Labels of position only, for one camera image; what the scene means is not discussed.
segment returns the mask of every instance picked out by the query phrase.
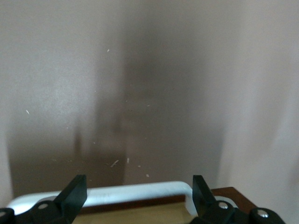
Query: white handle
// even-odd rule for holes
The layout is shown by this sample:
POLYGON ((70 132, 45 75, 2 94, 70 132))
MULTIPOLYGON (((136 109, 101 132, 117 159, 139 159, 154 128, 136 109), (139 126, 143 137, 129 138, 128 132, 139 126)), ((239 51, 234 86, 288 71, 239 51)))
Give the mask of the white handle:
MULTIPOLYGON (((60 191, 24 195, 11 201, 7 207, 14 209, 15 214, 18 215, 29 210, 41 199, 57 196, 59 193, 60 191)), ((193 216, 197 214, 192 200, 192 188, 180 181, 91 188, 87 190, 87 200, 83 207, 176 195, 185 195, 186 209, 193 216)))

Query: black clamp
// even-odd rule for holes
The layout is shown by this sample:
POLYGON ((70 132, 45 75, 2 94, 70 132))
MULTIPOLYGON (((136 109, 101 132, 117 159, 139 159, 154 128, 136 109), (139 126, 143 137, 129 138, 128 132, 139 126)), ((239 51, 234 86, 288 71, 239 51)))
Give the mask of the black clamp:
POLYGON ((193 176, 192 189, 198 217, 190 224, 285 224, 270 209, 255 208, 246 214, 228 202, 217 201, 201 175, 193 176))
POLYGON ((19 215, 0 209, 0 224, 71 224, 86 199, 86 176, 77 175, 53 201, 38 202, 19 215))

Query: beige wall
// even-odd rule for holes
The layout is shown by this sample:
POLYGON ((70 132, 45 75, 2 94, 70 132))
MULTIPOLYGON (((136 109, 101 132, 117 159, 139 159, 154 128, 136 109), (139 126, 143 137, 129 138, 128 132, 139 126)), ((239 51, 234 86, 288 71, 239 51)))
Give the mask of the beige wall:
POLYGON ((2 1, 2 206, 77 173, 89 187, 202 174, 296 223, 298 9, 2 1))

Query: metal screw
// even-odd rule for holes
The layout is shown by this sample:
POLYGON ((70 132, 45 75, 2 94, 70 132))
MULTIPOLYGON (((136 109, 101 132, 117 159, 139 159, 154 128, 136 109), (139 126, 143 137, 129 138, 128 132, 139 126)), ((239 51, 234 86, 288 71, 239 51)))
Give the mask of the metal screw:
POLYGON ((37 208, 38 209, 45 209, 47 207, 48 207, 48 204, 44 203, 44 204, 39 205, 37 208))
POLYGON ((6 212, 0 211, 0 217, 5 216, 6 212))
POLYGON ((219 202, 219 207, 222 209, 228 209, 228 204, 226 204, 225 202, 219 202))
POLYGON ((268 218, 269 217, 268 213, 264 210, 259 209, 259 210, 257 210, 257 213, 258 213, 259 216, 261 216, 263 218, 268 218))

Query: table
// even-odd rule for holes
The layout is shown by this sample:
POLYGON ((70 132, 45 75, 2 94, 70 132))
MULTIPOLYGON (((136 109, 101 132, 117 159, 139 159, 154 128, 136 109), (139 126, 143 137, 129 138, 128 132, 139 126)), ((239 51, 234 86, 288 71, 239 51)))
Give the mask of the table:
MULTIPOLYGON (((215 196, 231 198, 249 213, 256 206, 233 187, 211 190, 215 196)), ((185 208, 185 196, 101 205, 83 208, 74 224, 187 224, 194 217, 185 208)))

